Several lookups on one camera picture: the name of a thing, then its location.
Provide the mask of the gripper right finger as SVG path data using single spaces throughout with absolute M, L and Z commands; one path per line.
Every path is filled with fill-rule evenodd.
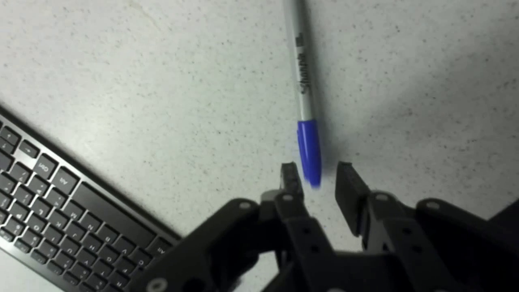
M 344 161 L 335 198 L 363 249 L 393 258 L 411 292 L 519 292 L 519 199 L 490 219 L 439 198 L 409 207 Z

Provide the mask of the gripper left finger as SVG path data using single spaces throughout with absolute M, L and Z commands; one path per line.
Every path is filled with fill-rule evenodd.
M 337 257 L 304 205 L 295 163 L 259 203 L 235 198 L 146 268 L 130 292 L 231 292 L 274 252 L 278 271 L 260 292 L 341 292 Z

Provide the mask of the black computer keyboard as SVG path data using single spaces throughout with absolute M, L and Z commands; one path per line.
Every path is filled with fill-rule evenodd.
M 65 292 L 130 292 L 179 241 L 0 107 L 0 251 Z

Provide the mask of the blue capped marker pen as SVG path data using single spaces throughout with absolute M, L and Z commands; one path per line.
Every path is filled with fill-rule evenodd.
M 304 179 L 313 188 L 322 180 L 320 138 L 315 113 L 311 39 L 305 0 L 281 0 L 296 100 L 297 143 Z

